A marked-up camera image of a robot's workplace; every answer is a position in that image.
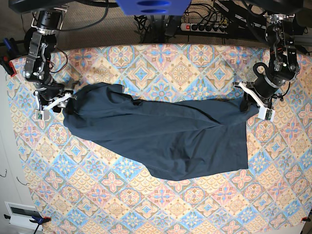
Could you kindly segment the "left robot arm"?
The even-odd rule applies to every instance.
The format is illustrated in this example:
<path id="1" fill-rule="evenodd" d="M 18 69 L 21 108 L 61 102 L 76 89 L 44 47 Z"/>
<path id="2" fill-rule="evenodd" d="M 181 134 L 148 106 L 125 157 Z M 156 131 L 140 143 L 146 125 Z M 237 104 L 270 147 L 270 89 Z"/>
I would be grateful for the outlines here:
<path id="1" fill-rule="evenodd" d="M 297 53 L 294 46 L 293 23 L 290 16 L 273 14 L 265 31 L 265 40 L 269 46 L 270 60 L 266 65 L 258 62 L 253 66 L 257 79 L 253 82 L 235 83 L 235 87 L 244 90 L 240 111 L 245 112 L 253 104 L 272 109 L 273 99 L 284 100 L 286 94 L 277 93 L 286 82 L 290 83 L 299 73 Z"/>

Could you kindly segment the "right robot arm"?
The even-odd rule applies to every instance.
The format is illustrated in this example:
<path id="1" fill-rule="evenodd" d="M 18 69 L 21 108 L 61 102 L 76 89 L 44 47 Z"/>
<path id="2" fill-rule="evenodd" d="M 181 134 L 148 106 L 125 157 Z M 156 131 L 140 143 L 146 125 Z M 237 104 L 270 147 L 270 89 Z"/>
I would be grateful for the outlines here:
<path id="1" fill-rule="evenodd" d="M 35 87 L 37 118 L 43 120 L 49 111 L 60 113 L 70 99 L 75 99 L 73 88 L 56 82 L 53 77 L 51 54 L 57 48 L 56 30 L 63 17 L 61 9 L 48 9 L 33 14 L 29 51 L 23 70 L 26 81 Z"/>

